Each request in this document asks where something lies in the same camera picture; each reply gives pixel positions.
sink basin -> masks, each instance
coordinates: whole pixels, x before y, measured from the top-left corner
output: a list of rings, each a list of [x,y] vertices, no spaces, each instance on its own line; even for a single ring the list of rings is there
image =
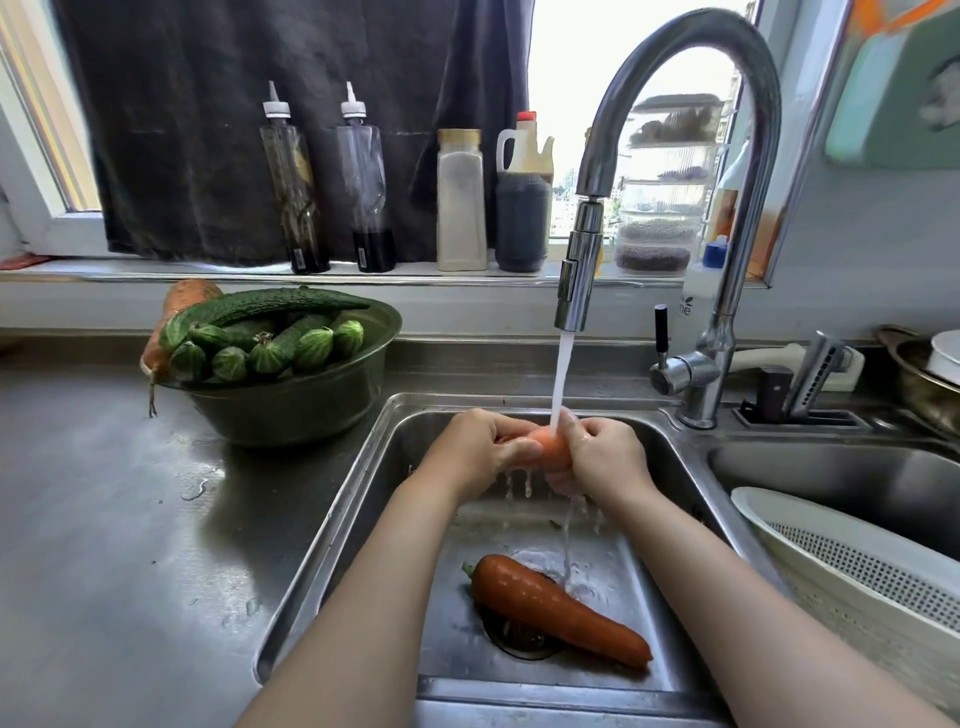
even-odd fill
[[[749,485],[806,498],[960,560],[956,453],[896,444],[730,442],[708,462],[727,491]]]
[[[609,400],[603,402],[606,408],[598,406],[601,402],[570,404],[580,412],[627,422],[646,447],[652,475],[664,492],[761,571],[772,573],[749,527],[710,475],[702,452],[684,456],[683,443],[674,440],[678,432],[657,409],[659,403],[631,401],[628,409],[621,402],[624,408],[614,410]],[[546,404],[544,398],[392,398],[275,615],[256,661],[258,678],[269,679],[309,626],[394,488],[455,412],[483,406],[545,423]],[[648,671],[632,671],[542,636],[521,639],[511,629],[503,639],[502,620],[474,606],[461,569],[464,562],[504,553],[562,581],[566,548],[569,590],[646,638],[654,654]],[[593,725],[603,715],[615,716],[623,726],[678,719],[687,721],[683,726],[729,724],[706,667],[626,540],[595,506],[571,505],[537,473],[501,476],[457,513],[444,539],[420,651],[418,725],[490,724],[507,714],[511,719],[523,716],[530,725]],[[581,723],[585,716],[588,721]]]

faucet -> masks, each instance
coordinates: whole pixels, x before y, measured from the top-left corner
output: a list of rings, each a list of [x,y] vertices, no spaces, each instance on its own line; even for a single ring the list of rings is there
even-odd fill
[[[640,43],[616,72],[593,118],[580,164],[573,231],[561,264],[554,326],[562,331],[584,330],[590,290],[603,244],[603,203],[610,197],[616,172],[617,144],[636,97],[665,61],[687,48],[705,45],[725,52],[739,67],[754,95],[754,133],[740,209],[733,224],[727,266],[713,305],[713,315],[695,352],[666,356],[666,317],[658,338],[664,345],[660,362],[650,374],[665,395],[684,392],[677,418],[696,429],[716,426],[723,380],[730,370],[736,339],[733,316],[747,277],[747,266],[760,224],[763,201],[780,142],[780,80],[770,49],[759,31],[734,12],[699,10],[671,20]]]

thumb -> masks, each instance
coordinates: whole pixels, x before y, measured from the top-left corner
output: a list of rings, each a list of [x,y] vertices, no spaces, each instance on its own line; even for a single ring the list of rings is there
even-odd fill
[[[493,448],[496,455],[498,471],[508,470],[514,466],[536,463],[543,455],[543,445],[529,437],[518,437],[503,445]]]
[[[570,452],[574,454],[577,449],[591,437],[590,433],[584,429],[579,418],[566,407],[560,408],[560,421],[557,429],[560,431],[560,434],[564,436],[566,446],[570,448]]]

green bowl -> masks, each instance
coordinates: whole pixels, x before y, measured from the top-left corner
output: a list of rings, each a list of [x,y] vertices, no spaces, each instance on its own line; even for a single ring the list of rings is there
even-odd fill
[[[400,332],[399,311],[365,299],[370,308],[345,311],[338,321],[363,324],[364,343],[351,359],[314,375],[234,385],[162,386],[182,390],[213,428],[235,445],[281,448],[322,440],[355,425],[380,396],[387,345]]]

carrot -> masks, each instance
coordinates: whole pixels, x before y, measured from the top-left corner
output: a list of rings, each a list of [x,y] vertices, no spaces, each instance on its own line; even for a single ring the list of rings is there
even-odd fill
[[[154,403],[156,383],[167,376],[167,368],[170,366],[170,354],[160,346],[160,332],[164,325],[176,314],[185,308],[189,308],[194,303],[201,303],[207,299],[223,295],[224,292],[220,290],[216,283],[205,279],[185,279],[170,286],[170,290],[167,291],[167,295],[163,299],[163,313],[160,320],[156,322],[154,332],[150,334],[150,339],[147,341],[147,346],[144,348],[141,357],[144,365],[150,370],[149,417],[156,414]]]
[[[508,556],[484,556],[476,567],[464,564],[464,571],[473,599],[502,617],[627,667],[644,669],[653,660],[650,645],[632,629],[597,614],[560,585]]]
[[[549,425],[532,429],[525,435],[501,437],[497,440],[497,443],[509,442],[510,440],[515,440],[517,437],[528,437],[540,443],[543,447],[543,455],[540,456],[540,465],[548,473],[569,470],[573,464],[570,447],[566,443],[564,436],[560,434],[559,431],[556,434],[551,432]]]

